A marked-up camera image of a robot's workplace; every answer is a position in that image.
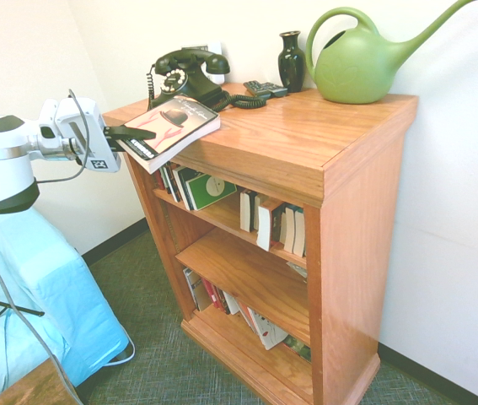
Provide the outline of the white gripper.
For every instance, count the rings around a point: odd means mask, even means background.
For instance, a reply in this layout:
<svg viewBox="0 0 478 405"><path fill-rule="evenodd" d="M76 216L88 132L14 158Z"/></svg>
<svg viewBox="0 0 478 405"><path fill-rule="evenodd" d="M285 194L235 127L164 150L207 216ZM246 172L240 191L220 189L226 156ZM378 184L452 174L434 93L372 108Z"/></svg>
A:
<svg viewBox="0 0 478 405"><path fill-rule="evenodd" d="M154 139L156 133L126 126L106 127L99 107L89 98L63 99L59 102L55 123L69 140L73 152L85 163L84 168L99 173L115 173L121 168L119 152L126 152L120 142L109 139Z"/></svg>

